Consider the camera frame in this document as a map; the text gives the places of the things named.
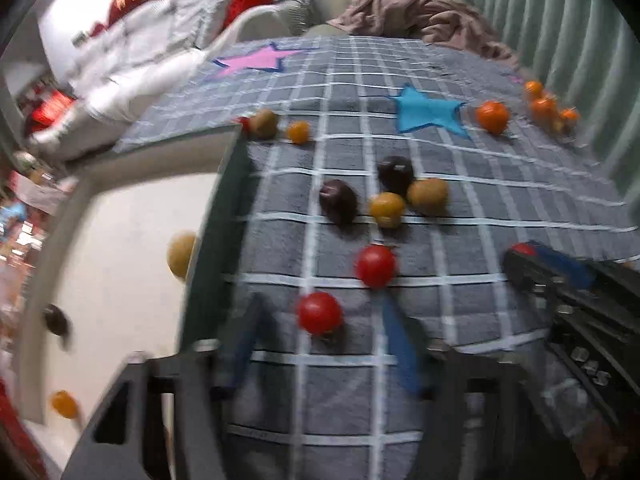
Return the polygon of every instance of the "gray checkered blanket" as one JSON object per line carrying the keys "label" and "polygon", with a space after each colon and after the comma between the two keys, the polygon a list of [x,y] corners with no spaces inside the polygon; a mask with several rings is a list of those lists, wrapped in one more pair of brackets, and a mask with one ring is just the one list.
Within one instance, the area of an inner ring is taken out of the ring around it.
{"label": "gray checkered blanket", "polygon": [[[399,386],[380,308],[354,278],[354,255],[373,240],[395,246],[394,290],[411,316],[465,352],[519,352],[567,434],[579,433],[593,411],[588,398],[545,351],[543,324],[529,300],[505,283],[500,258],[512,244],[534,239],[578,256],[637,261],[640,240],[612,183],[583,154],[556,145],[527,120],[522,82],[500,64],[413,40],[277,43],[315,49],[284,59],[281,73],[244,70],[219,80],[212,76],[220,67],[205,64],[116,147],[124,151],[263,107],[282,115],[283,128],[296,120],[311,125],[314,142],[307,146],[284,139],[251,146],[259,188],[243,217],[247,234],[234,276],[240,296],[260,291],[268,298],[273,323],[229,415],[244,478],[400,480],[407,473],[428,404]],[[239,44],[229,54],[263,44]],[[388,96],[405,84],[471,106],[506,102],[513,139],[474,127],[465,108],[470,140],[437,127],[397,134],[396,104]],[[407,211],[401,229],[377,229],[366,203],[379,191],[376,161],[389,154],[411,158],[421,176],[448,181],[449,218]],[[332,178],[360,199],[362,216],[347,231],[319,209],[318,190]],[[297,329],[293,306],[313,289],[341,302],[344,344],[311,340]]]}

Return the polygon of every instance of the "white pillow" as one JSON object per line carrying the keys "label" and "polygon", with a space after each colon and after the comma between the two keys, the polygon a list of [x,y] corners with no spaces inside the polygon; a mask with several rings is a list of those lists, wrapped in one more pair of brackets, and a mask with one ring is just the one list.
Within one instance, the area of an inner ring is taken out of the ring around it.
{"label": "white pillow", "polygon": [[231,0],[209,0],[194,46],[207,48],[220,33]]}

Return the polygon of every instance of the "red tomato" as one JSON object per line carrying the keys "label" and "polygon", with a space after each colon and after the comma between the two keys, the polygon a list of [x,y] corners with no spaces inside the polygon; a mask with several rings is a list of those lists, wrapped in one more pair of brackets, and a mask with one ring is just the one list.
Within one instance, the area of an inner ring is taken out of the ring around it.
{"label": "red tomato", "polygon": [[298,324],[312,335],[322,335],[342,324],[340,303],[327,292],[305,296],[296,307]]}
{"label": "red tomato", "polygon": [[241,124],[244,134],[249,132],[249,117],[238,117],[236,122]]}
{"label": "red tomato", "polygon": [[383,288],[396,275],[396,257],[388,247],[370,245],[358,254],[355,272],[370,288]]}

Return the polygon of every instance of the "cherry tomato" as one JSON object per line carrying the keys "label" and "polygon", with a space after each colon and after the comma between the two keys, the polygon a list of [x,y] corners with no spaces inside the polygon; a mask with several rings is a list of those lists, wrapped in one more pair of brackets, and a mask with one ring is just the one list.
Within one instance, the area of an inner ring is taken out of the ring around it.
{"label": "cherry tomato", "polygon": [[313,292],[296,307],[298,324],[312,335],[331,332],[342,324],[340,303],[327,292]]}
{"label": "cherry tomato", "polygon": [[540,81],[529,81],[524,85],[524,91],[530,100],[540,99],[542,92],[545,91],[545,87]]}
{"label": "cherry tomato", "polygon": [[240,125],[242,126],[242,132],[244,134],[249,133],[249,117],[238,117],[236,119],[236,123],[240,123]]}
{"label": "cherry tomato", "polygon": [[396,257],[388,247],[370,245],[358,254],[355,272],[370,288],[383,288],[396,275]]}
{"label": "cherry tomato", "polygon": [[294,144],[304,144],[309,140],[309,123],[306,121],[296,121],[287,128],[287,137]]}
{"label": "cherry tomato", "polygon": [[490,134],[498,136],[507,129],[511,114],[507,107],[498,101],[487,101],[476,110],[476,120]]}

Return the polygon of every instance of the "small orange tomato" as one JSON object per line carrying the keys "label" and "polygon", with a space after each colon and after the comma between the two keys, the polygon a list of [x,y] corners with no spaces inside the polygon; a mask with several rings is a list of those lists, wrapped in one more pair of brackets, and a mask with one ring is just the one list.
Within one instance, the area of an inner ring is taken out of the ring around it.
{"label": "small orange tomato", "polygon": [[532,101],[529,105],[533,120],[536,122],[547,122],[552,120],[557,114],[556,102],[553,99],[542,98]]}
{"label": "small orange tomato", "polygon": [[49,399],[51,407],[56,413],[73,420],[78,418],[79,408],[76,400],[65,390],[54,393]]}
{"label": "small orange tomato", "polygon": [[304,144],[309,140],[309,123],[296,121],[287,128],[287,137],[294,144]]}
{"label": "small orange tomato", "polygon": [[498,101],[487,101],[476,110],[476,119],[480,126],[495,136],[507,129],[510,118],[507,107]]}
{"label": "small orange tomato", "polygon": [[563,121],[569,121],[571,123],[577,123],[580,120],[580,114],[575,108],[565,108],[560,112],[560,118]]}
{"label": "small orange tomato", "polygon": [[526,92],[527,97],[530,100],[540,99],[544,90],[545,87],[540,81],[527,81],[527,83],[524,85],[524,91]]}

